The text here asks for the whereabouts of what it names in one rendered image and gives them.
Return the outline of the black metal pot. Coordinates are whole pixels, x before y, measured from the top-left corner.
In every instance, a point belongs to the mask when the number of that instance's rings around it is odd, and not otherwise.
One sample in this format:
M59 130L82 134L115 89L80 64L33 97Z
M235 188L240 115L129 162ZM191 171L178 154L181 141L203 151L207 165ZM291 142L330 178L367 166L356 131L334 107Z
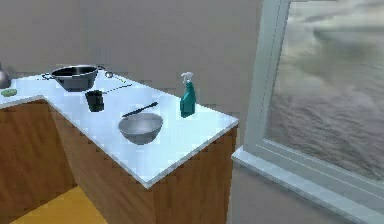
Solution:
M43 80L55 80L68 92L82 92L91 89L100 70L99 65L71 65L42 74Z

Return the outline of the silver spoon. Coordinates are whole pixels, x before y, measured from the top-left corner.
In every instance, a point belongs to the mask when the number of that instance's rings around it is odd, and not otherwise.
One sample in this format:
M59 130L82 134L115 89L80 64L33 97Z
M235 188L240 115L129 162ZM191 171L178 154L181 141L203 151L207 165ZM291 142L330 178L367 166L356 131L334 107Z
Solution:
M115 75L114 75L112 72L110 72L110 71L105 72L105 76L106 76L107 78L115 78L115 79L121 81L122 83L126 83L125 80L123 80L123 79L121 79L121 78L115 76Z

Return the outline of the wooden counter with white top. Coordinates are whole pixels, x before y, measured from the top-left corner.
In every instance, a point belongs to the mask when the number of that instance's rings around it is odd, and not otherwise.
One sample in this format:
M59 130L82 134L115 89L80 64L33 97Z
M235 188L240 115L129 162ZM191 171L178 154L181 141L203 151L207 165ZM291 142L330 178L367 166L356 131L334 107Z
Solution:
M183 118L179 98L115 75L99 74L94 87L107 91L104 110L91 112L82 92L67 92L54 80L13 80L13 97L0 108L44 100L52 108L76 182L108 224L226 224L238 121L197 106ZM146 109L163 118L157 137L145 145L125 139L122 115Z

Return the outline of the silver kettle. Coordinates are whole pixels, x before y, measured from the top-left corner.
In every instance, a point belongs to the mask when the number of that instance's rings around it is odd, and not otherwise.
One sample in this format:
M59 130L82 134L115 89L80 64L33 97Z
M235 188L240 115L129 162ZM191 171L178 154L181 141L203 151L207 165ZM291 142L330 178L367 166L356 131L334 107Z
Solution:
M6 89L11 86L11 78L9 74L2 68L0 63L0 89Z

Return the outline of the thin black utensil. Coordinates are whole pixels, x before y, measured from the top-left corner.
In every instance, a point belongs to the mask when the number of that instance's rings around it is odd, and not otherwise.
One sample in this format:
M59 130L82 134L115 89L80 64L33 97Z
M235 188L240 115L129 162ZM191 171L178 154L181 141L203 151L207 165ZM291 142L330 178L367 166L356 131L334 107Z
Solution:
M102 94L107 94L109 92L112 92L112 91L115 91L115 90L118 90L118 89L122 89L122 88L126 88L126 87L130 87L130 86L132 86L132 84L122 85L122 86L119 86L119 87L116 87L116 88L113 88L113 89L110 89L110 90L107 90L107 91L102 91Z

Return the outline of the teal spray bottle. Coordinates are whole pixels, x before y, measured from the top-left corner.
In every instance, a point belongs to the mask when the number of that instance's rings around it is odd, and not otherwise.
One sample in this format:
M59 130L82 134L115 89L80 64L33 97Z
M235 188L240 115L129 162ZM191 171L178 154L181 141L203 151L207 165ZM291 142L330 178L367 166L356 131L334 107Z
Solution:
M180 100L180 112L183 118L191 116L195 113L196 94L192 82L192 76L192 72L184 72L181 75L183 78L183 84L186 88L186 91Z

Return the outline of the grey metal bowl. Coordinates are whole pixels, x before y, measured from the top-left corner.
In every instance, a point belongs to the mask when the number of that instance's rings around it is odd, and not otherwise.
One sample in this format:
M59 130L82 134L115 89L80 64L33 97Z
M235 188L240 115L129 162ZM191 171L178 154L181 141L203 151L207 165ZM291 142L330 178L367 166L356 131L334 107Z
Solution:
M118 129L131 143L144 145L152 142L159 134L163 118L155 113L139 113L120 120Z

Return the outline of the white framed window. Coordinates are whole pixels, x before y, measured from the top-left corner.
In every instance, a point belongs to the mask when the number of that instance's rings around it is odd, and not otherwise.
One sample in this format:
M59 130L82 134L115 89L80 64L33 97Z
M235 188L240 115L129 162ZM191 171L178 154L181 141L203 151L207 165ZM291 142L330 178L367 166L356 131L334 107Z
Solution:
M384 0L263 0L240 166L384 224Z

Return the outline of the black cup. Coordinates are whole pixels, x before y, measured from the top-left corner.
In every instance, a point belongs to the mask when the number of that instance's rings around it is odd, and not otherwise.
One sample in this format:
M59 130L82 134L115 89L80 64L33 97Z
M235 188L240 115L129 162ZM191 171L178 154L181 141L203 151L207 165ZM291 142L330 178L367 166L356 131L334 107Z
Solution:
M88 91L85 93L89 110L100 112L104 110L103 92L99 90Z

